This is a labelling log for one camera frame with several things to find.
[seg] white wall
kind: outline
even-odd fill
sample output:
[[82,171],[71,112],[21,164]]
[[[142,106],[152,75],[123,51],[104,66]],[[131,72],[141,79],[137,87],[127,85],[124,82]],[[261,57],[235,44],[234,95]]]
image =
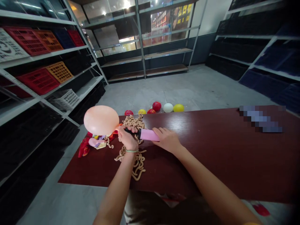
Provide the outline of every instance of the white wall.
[[[225,13],[228,11],[232,0],[207,0],[204,17],[199,31],[199,36],[215,33],[219,23],[224,19]],[[199,0],[196,3],[192,27],[199,26],[203,13],[205,0]],[[190,38],[197,36],[198,29],[191,30]]]

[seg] pink balloon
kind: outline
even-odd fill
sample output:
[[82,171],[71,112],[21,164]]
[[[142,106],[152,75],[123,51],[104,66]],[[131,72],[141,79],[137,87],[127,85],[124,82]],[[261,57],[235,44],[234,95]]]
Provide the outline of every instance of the pink balloon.
[[88,132],[95,135],[108,135],[118,128],[119,116],[108,106],[94,106],[87,110],[83,122]]

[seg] red wooden table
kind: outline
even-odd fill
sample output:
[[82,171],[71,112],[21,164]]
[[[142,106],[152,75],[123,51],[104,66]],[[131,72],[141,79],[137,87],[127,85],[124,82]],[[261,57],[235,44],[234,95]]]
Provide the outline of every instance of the red wooden table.
[[[283,133],[260,133],[251,127],[237,108],[144,115],[146,127],[166,127],[178,133],[184,145],[201,163],[242,199],[290,203],[298,175],[300,119],[277,106],[264,106]],[[120,162],[114,161],[122,143],[114,149],[92,149],[78,158],[78,150],[61,176],[60,183],[108,187]],[[195,183],[169,152],[150,141],[144,172],[130,188],[160,193],[199,193]]]

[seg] red balloon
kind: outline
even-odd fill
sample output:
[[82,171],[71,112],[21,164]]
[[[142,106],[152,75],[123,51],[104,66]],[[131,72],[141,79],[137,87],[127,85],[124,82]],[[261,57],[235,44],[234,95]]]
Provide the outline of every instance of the red balloon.
[[147,112],[147,114],[153,114],[153,113],[156,113],[154,109],[149,109]]
[[133,115],[133,112],[131,110],[126,110],[124,113],[125,116]]
[[158,112],[162,108],[162,104],[160,102],[155,102],[153,103],[152,108]]

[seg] gray floor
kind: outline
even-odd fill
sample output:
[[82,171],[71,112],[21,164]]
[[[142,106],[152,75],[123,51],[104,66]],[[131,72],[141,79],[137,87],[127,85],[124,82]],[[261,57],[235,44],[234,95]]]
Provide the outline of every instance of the gray floor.
[[[110,106],[119,115],[128,109],[134,114],[140,109],[148,110],[154,101],[180,103],[185,111],[274,104],[269,98],[204,65],[191,66],[188,73],[115,83],[105,89],[98,105]],[[57,183],[86,133],[81,126],[75,141],[66,149],[18,225],[93,223],[106,188]],[[271,217],[259,216],[264,224],[283,224],[291,211],[289,205],[261,203],[271,213]]]

